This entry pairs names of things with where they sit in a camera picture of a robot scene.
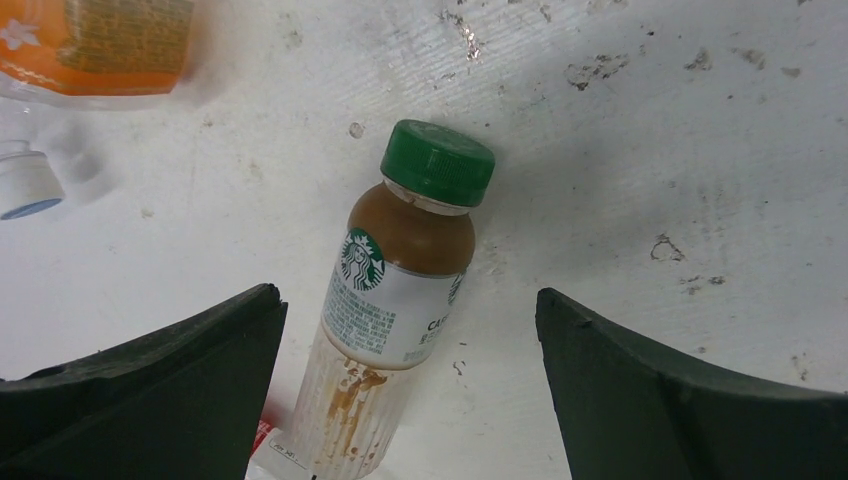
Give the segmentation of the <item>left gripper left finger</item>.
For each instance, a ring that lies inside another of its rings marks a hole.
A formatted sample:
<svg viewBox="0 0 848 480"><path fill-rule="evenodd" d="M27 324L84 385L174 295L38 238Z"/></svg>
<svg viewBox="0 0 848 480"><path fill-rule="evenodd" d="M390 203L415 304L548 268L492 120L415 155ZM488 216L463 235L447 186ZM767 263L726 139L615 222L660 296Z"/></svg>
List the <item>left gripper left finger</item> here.
<svg viewBox="0 0 848 480"><path fill-rule="evenodd" d="M241 479L287 306L260 284L1 384L5 479Z"/></svg>

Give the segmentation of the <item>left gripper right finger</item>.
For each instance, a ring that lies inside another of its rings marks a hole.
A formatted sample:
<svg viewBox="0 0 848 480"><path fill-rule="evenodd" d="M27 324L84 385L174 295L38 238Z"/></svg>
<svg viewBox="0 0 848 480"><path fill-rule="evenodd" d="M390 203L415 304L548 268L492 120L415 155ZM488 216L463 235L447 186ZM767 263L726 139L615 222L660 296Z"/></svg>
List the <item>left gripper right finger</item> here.
<svg viewBox="0 0 848 480"><path fill-rule="evenodd" d="M552 288L535 323L575 479L843 479L847 397L705 362Z"/></svg>

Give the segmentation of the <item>starbucks coffee bottle green cap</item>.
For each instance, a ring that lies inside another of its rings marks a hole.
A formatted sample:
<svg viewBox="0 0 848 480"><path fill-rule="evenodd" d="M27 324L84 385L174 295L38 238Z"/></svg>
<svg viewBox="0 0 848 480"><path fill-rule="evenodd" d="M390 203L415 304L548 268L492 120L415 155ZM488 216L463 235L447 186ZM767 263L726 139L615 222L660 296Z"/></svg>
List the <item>starbucks coffee bottle green cap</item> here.
<svg viewBox="0 0 848 480"><path fill-rule="evenodd" d="M286 446L319 479L384 458L465 273L493 152L450 128L396 123L381 181L349 215Z"/></svg>

